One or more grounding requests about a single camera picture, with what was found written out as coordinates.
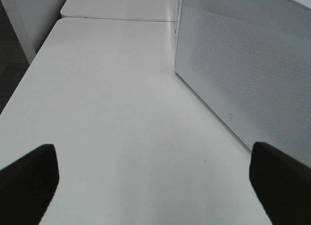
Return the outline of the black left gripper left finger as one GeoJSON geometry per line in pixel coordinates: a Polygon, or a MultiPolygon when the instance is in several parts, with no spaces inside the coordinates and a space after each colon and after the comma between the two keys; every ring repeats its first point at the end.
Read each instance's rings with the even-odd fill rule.
{"type": "Polygon", "coordinates": [[[44,144],[0,171],[0,223],[37,225],[59,183],[54,145],[44,144]]]}

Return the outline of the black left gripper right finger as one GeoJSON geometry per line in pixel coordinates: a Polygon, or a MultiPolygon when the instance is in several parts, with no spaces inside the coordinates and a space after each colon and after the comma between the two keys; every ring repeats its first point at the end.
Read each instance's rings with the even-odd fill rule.
{"type": "Polygon", "coordinates": [[[255,142],[249,180],[274,225],[311,223],[311,169],[266,142],[255,142]]]}

